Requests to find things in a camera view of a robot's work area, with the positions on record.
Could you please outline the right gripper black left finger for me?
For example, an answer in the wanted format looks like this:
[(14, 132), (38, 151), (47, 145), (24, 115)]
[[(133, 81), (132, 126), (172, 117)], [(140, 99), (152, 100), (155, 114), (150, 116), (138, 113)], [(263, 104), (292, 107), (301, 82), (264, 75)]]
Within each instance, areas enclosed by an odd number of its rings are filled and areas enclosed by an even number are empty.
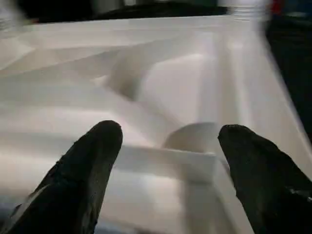
[(122, 140), (122, 128), (115, 121), (93, 126), (13, 210), (1, 233), (94, 233)]

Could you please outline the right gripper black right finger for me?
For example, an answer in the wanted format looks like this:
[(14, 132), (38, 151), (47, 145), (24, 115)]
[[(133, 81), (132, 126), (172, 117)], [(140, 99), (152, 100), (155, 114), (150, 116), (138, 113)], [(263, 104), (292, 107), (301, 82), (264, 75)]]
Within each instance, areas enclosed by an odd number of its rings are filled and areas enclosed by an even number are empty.
[(218, 141), (254, 233), (312, 232), (312, 182), (286, 153), (243, 125), (224, 125)]

